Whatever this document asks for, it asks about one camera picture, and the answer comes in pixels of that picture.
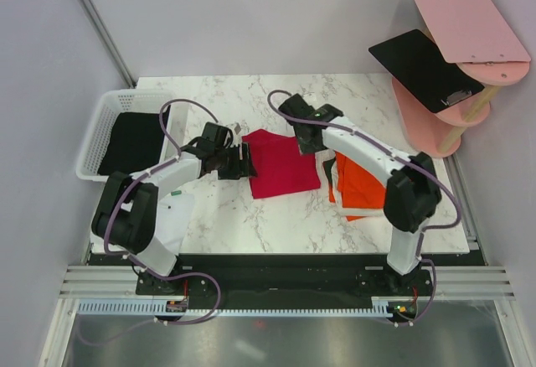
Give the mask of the red t shirt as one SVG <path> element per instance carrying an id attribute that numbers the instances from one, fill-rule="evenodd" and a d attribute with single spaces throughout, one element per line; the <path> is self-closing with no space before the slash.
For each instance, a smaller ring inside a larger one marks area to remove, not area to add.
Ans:
<path id="1" fill-rule="evenodd" d="M 264 129 L 243 136 L 257 176 L 250 179 L 253 199 L 268 199 L 321 188 L 314 154 L 301 154 L 297 139 Z"/>

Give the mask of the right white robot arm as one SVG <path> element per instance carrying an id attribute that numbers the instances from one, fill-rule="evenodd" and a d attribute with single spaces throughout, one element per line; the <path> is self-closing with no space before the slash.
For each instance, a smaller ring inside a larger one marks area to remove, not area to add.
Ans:
<path id="1" fill-rule="evenodd" d="M 425 229 L 441 201 L 434 163 L 423 152 L 410 156 L 364 132 L 347 117 L 332 121 L 292 117 L 298 142 L 341 153 L 372 174 L 385 188 L 383 213 L 392 225 L 384 273 L 385 288 L 396 295 L 414 284 Z"/>

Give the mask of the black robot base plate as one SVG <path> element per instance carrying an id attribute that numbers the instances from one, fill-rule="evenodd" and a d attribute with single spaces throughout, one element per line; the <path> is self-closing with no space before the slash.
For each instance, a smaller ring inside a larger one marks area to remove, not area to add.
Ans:
<path id="1" fill-rule="evenodd" d="M 412 300 L 432 293 L 430 272 L 417 267 L 395 273 L 381 255 L 182 255 L 165 282 L 142 272 L 138 295 L 186 295 L 194 306 L 211 308 L 365 308 L 373 297 Z"/>

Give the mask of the white cloth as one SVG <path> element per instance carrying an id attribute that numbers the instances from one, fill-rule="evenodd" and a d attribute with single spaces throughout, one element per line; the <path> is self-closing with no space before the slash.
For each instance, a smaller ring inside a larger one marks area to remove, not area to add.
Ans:
<path id="1" fill-rule="evenodd" d="M 336 156 L 333 151 L 329 150 L 322 151 L 316 155 L 319 177 L 322 179 L 323 184 L 326 186 L 328 203 L 336 210 L 339 215 L 344 217 L 347 221 L 355 220 L 355 216 L 350 215 L 349 212 L 343 208 L 343 197 L 340 190 L 338 189 L 338 184 L 336 187 L 332 188 L 328 185 L 326 175 L 322 168 L 322 163 L 331 158 L 336 158 Z"/>

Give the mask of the green t shirt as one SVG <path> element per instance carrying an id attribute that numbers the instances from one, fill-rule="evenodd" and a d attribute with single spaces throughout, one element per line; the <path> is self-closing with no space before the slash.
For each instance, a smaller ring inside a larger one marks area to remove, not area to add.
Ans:
<path id="1" fill-rule="evenodd" d="M 322 163 L 323 171 L 326 175 L 328 185 L 336 187 L 338 184 L 338 168 L 337 168 L 337 159 L 331 158 Z"/>

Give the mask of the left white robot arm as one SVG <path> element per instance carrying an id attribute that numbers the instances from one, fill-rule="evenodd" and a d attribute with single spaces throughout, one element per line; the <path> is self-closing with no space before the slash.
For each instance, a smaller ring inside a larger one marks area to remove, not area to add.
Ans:
<path id="1" fill-rule="evenodd" d="M 164 293 L 177 293 L 184 275 L 175 269 L 178 256 L 156 236 L 158 205 L 175 189 L 213 171 L 223 180 L 255 177 L 250 145 L 242 142 L 212 152 L 186 147 L 143 172 L 114 172 L 102 191 L 91 232 L 103 240 L 107 255 L 130 257 L 152 271 L 155 285 Z"/>

